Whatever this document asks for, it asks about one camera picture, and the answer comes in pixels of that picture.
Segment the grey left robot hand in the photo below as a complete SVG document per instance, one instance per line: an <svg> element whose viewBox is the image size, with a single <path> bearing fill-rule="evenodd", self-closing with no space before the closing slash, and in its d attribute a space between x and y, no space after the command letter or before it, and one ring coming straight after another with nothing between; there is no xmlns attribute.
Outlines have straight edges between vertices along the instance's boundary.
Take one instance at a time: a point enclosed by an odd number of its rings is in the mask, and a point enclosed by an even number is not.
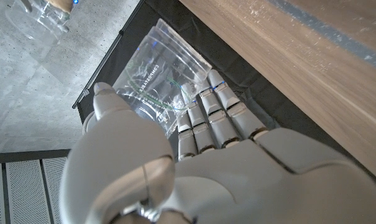
<svg viewBox="0 0 376 224"><path fill-rule="evenodd" d="M178 122L178 155L137 115L157 71L94 86L63 170L64 223L376 223L376 181L347 156L266 126L212 70Z"/></svg>

